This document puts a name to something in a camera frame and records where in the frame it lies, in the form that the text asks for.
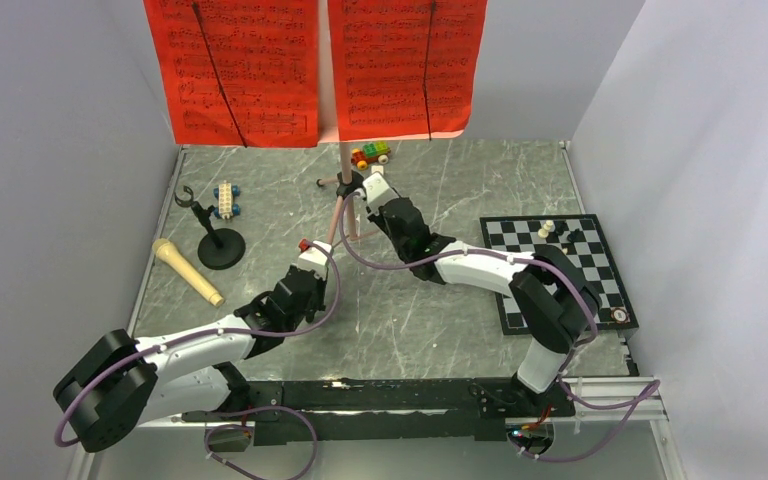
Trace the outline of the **red sheet music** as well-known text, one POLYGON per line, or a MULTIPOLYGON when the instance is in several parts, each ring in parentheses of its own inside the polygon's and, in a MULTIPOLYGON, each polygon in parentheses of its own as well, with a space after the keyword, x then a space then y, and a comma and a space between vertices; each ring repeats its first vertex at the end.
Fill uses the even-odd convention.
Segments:
POLYGON ((144 8, 177 143, 317 145, 317 2, 157 0, 144 8))
POLYGON ((330 1, 340 140, 462 132, 472 114, 484 1, 330 1))

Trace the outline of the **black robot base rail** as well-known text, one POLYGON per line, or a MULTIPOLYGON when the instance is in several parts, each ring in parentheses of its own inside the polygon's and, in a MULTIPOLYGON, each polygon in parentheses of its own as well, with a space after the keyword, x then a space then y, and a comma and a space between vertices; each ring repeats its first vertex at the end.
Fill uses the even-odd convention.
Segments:
POLYGON ((247 393, 233 393, 214 411, 186 411, 186 423, 238 420, 245 409, 257 446, 309 439, 296 417, 302 413, 318 439, 389 440, 470 437, 503 441, 506 429, 546 415, 567 419, 573 402, 559 386, 540 397, 516 388, 509 378, 420 380, 252 381, 247 393))

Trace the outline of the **cream toy microphone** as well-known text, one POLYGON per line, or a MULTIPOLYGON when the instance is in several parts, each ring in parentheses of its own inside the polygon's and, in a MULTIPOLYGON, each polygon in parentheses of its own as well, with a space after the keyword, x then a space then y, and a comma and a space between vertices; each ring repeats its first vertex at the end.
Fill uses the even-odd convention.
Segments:
POLYGON ((222 294, 180 253, 177 246, 166 238, 152 243, 154 256, 166 263, 193 290, 214 307, 224 304, 222 294))

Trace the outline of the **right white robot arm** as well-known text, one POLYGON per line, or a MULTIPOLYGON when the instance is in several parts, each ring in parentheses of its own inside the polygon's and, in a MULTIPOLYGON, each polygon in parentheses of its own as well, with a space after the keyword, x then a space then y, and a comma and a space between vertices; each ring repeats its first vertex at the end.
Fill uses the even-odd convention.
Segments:
POLYGON ((390 240, 399 259, 394 269, 408 270, 422 281, 476 287, 514 300, 532 342, 513 374, 511 398, 520 413, 538 414, 575 351, 598 332, 601 300, 583 271, 558 247, 502 252, 434 233, 412 201, 390 187, 380 193, 357 188, 344 201, 357 198, 390 240))

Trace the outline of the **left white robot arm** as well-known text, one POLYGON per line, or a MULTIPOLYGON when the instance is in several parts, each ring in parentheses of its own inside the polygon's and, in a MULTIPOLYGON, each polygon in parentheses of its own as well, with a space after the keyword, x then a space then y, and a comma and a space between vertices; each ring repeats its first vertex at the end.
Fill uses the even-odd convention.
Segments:
POLYGON ((292 265, 273 289, 214 323, 155 337, 106 333, 53 390, 63 412, 56 445, 79 443, 95 453, 142 423, 177 413, 239 417, 248 386, 236 362, 300 335, 300 324, 325 307, 327 279, 325 266, 292 265))

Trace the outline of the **brown poker chip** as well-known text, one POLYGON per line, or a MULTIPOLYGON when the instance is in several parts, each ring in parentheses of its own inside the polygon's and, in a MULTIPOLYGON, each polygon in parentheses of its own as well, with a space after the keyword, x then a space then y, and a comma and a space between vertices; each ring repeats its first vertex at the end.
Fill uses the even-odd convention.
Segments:
POLYGON ((628 323, 630 321, 630 315, 625 308, 617 307, 612 308, 610 312, 611 319, 618 324, 628 323))

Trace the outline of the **left red sheet music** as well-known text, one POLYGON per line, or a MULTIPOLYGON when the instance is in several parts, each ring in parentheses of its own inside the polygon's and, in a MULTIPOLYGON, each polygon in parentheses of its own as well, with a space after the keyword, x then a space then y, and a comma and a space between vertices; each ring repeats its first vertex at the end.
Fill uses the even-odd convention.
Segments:
POLYGON ((177 143, 317 145, 317 2, 157 0, 144 8, 177 143))

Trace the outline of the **pink music stand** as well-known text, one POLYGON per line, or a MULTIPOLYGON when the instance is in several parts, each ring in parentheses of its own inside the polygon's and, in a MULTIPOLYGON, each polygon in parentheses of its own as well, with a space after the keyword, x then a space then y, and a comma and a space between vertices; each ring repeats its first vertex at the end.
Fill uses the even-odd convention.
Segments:
MULTIPOLYGON (((344 177, 345 180, 349 179, 353 170, 351 165, 351 153, 350 143, 342 142, 340 140, 340 134, 337 121, 337 105, 336 105, 336 89, 333 73, 333 55, 331 47, 331 35, 329 29, 329 17, 328 17, 328 1, 320 0, 316 1, 317 5, 317 18, 318 18, 318 130, 319 140, 318 144, 336 144, 337 145, 337 158, 338 158, 338 173, 344 177)), ((430 134, 431 139, 453 139, 460 136, 464 130, 458 130, 454 132, 435 132, 430 134)), ((402 135, 395 137, 385 137, 384 140, 388 141, 402 141, 402 140, 418 140, 422 139, 421 135, 402 135)), ((320 186, 328 187, 332 185, 340 185, 340 179, 337 174, 330 177, 321 179, 320 186)), ((326 234, 326 242, 336 246, 340 241, 335 240, 337 235, 337 227, 340 220, 343 217, 344 200, 342 197, 337 196, 336 206, 330 220, 328 227, 328 233, 326 234)), ((357 233, 356 218, 353 205, 347 207, 346 212, 349 214, 348 225, 350 228, 350 239, 361 240, 372 233, 359 234, 357 233)))

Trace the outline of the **black chessboard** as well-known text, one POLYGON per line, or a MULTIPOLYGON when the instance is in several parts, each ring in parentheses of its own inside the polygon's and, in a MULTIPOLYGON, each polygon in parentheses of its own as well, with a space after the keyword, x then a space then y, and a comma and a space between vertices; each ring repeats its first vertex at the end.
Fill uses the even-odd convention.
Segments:
POLYGON ((635 330, 639 322, 622 281, 609 244, 605 239, 598 217, 594 214, 538 215, 538 216, 497 216, 479 219, 484 245, 488 249, 510 253, 530 252, 537 245, 552 245, 565 252, 569 260, 582 270, 600 297, 601 308, 597 325, 603 330, 635 330), (545 220, 580 220, 584 226, 584 242, 561 244, 555 234, 547 239, 538 237, 538 230, 545 220), (612 308, 625 308, 630 321, 615 323, 610 312, 612 308))

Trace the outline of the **black microphone stand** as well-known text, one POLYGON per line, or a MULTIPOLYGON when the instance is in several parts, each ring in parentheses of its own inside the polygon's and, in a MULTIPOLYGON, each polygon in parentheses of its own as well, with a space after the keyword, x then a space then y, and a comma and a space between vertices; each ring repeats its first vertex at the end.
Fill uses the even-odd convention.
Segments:
POLYGON ((230 228, 216 229, 212 224, 212 218, 217 212, 217 207, 214 205, 203 207, 195 199, 189 186, 184 185, 182 189, 183 197, 179 197, 177 193, 173 194, 175 203, 182 208, 189 208, 206 230, 197 248, 199 261, 211 270, 226 270, 236 265, 246 251, 244 237, 230 228))

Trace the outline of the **colourful brick toy car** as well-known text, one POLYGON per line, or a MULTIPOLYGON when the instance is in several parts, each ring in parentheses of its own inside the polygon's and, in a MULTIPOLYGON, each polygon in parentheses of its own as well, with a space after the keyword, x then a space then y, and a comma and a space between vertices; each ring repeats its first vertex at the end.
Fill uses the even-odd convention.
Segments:
POLYGON ((385 141, 370 142, 351 152, 351 164, 359 171, 368 170, 372 165, 389 162, 391 148, 385 141))

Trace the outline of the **right red sheet music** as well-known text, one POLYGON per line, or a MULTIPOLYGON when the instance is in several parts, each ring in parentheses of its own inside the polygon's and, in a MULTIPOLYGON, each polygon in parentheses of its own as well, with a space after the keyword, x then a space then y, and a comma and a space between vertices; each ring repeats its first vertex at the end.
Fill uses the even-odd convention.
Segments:
POLYGON ((340 140, 462 132, 472 114, 484 1, 330 1, 340 140))

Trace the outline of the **black chess piece back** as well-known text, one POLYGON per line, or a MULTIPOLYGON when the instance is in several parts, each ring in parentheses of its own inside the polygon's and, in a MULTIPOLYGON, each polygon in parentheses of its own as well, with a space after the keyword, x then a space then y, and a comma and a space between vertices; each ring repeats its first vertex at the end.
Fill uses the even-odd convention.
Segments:
POLYGON ((554 234, 557 242, 561 244, 584 242, 586 240, 584 226, 580 220, 556 222, 554 234))

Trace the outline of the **cream blue toy car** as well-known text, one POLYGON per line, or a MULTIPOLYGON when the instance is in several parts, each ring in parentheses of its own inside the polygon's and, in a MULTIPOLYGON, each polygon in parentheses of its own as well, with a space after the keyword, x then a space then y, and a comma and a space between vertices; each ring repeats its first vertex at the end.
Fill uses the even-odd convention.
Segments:
POLYGON ((240 195, 238 185, 223 181, 214 188, 213 193, 217 201, 213 214, 217 219, 230 221, 241 213, 240 206, 236 202, 240 195))

